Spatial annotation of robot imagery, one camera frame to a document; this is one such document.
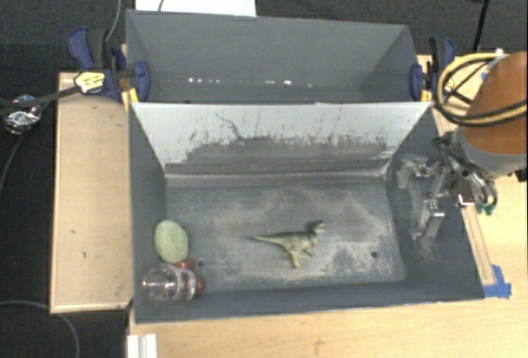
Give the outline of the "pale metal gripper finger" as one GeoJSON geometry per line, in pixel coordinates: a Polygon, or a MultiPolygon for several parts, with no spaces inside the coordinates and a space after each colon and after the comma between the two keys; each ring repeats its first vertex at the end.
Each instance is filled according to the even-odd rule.
{"type": "Polygon", "coordinates": [[[417,223],[411,231],[413,240],[435,238],[446,213],[437,200],[424,200],[418,215],[417,223]]]}
{"type": "Polygon", "coordinates": [[[401,167],[396,173],[398,188],[406,188],[411,177],[429,177],[430,171],[426,158],[403,158],[401,167]]]}

